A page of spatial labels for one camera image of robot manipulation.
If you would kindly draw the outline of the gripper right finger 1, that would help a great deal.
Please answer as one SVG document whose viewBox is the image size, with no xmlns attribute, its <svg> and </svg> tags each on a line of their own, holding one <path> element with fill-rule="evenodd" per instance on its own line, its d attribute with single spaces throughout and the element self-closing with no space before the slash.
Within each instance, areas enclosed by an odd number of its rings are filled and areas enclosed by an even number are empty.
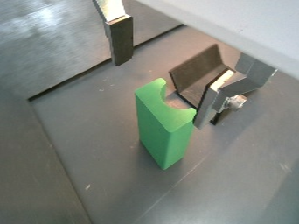
<svg viewBox="0 0 299 224">
<path fill-rule="evenodd" d="M 202 129 L 225 109 L 240 110 L 249 93 L 262 88 L 277 69 L 261 60 L 242 53 L 236 66 L 237 72 L 228 71 L 207 87 L 201 100 L 194 125 Z"/>
</svg>

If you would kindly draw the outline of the gripper left finger 1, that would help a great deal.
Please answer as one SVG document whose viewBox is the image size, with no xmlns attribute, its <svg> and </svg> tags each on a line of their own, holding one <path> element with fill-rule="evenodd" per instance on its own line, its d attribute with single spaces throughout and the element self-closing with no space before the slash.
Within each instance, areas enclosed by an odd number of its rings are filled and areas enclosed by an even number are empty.
<svg viewBox="0 0 299 224">
<path fill-rule="evenodd" d="M 134 56 L 134 18 L 127 14 L 122 0 L 93 0 L 103 19 L 111 58 L 121 66 Z"/>
</svg>

